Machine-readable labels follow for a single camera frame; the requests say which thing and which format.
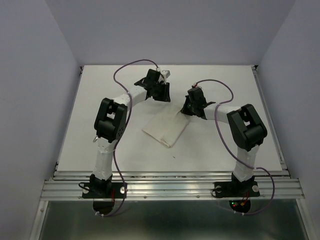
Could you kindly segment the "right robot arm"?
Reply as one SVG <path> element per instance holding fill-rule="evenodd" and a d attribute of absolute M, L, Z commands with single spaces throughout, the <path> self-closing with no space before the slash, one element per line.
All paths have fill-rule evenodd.
<path fill-rule="evenodd" d="M 231 198 L 260 195 L 255 182 L 254 169 L 257 152 L 268 135 L 267 128 L 252 104 L 229 106 L 207 102 L 201 88 L 187 91 L 181 113 L 228 124 L 232 139 L 237 146 L 236 165 L 230 181 L 216 181 L 212 195 L 215 198 Z"/>

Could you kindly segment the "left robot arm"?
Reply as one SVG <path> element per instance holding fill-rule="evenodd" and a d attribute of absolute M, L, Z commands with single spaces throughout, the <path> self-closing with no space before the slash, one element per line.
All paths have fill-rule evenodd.
<path fill-rule="evenodd" d="M 115 98 L 104 98 L 99 106 L 94 129 L 97 144 L 95 167 L 89 178 L 89 190 L 100 197 L 112 191 L 112 162 L 115 147 L 129 123 L 132 108 L 152 98 L 159 102 L 170 102 L 169 70 L 149 69 L 147 75 L 134 83 L 125 93 Z"/>

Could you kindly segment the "white cloth napkin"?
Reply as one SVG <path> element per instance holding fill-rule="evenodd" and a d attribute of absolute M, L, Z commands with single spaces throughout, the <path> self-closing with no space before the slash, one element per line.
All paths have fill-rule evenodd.
<path fill-rule="evenodd" d="M 167 104 L 143 128 L 142 131 L 166 148 L 174 146 L 189 124 L 190 119 L 175 104 Z"/>

